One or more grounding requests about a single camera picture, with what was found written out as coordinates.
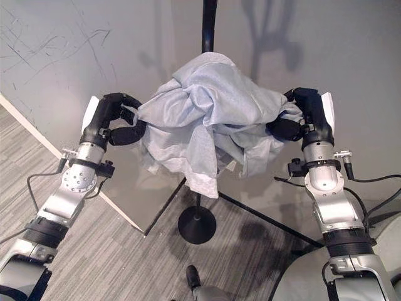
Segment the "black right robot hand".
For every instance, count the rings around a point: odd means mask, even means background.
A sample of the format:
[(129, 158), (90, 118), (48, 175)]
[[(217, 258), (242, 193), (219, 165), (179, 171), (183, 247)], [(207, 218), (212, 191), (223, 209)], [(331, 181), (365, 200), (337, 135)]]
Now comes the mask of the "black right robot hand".
[(334, 126), (326, 119), (322, 96), (312, 88), (295, 88), (284, 96), (290, 104), (301, 110), (304, 124), (284, 118), (284, 114), (266, 124), (266, 132), (279, 140), (296, 142), (302, 140), (301, 148), (313, 143), (327, 142), (334, 145)]

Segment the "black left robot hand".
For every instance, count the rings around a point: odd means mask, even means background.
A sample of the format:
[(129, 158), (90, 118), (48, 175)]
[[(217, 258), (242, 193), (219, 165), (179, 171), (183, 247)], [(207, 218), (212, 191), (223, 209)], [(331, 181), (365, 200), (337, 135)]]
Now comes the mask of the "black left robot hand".
[[(103, 150), (107, 145), (130, 145), (138, 142), (145, 134), (147, 123), (138, 119), (134, 121), (135, 114), (128, 109), (138, 109), (141, 102), (125, 93), (111, 93), (104, 95), (96, 105), (89, 124), (84, 126), (80, 143), (91, 143)], [(122, 119), (128, 123), (127, 127), (110, 129), (110, 122)]]

